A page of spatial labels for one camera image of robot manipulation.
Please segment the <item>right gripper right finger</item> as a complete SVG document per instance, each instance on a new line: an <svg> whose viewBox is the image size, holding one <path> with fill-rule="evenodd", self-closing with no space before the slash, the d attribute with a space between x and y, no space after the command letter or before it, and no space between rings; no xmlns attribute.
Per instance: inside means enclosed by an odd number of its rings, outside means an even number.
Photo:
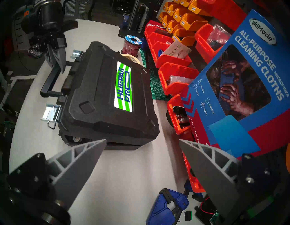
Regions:
<svg viewBox="0 0 290 225"><path fill-rule="evenodd" d="M238 217L273 194L279 183L277 172L251 154L239 160L200 143L180 140L179 145L222 217Z"/></svg>

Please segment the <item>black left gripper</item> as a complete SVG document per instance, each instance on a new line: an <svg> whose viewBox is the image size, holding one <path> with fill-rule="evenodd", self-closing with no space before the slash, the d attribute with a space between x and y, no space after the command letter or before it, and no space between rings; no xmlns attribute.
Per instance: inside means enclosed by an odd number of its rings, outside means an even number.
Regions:
<svg viewBox="0 0 290 225"><path fill-rule="evenodd" d="M62 5L34 5L36 27L34 30L34 45L45 46L45 59L51 68L60 67L61 73L66 68L67 42L64 31L78 28L78 21L64 21Z"/></svg>

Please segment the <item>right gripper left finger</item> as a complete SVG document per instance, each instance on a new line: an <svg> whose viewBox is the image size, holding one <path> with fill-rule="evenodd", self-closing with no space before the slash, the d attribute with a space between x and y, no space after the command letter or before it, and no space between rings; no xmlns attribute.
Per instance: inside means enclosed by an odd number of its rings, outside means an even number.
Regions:
<svg viewBox="0 0 290 225"><path fill-rule="evenodd" d="M60 200L70 208L106 146L102 139L63 150L50 159L37 153L8 175L8 184L31 198Z"/></svg>

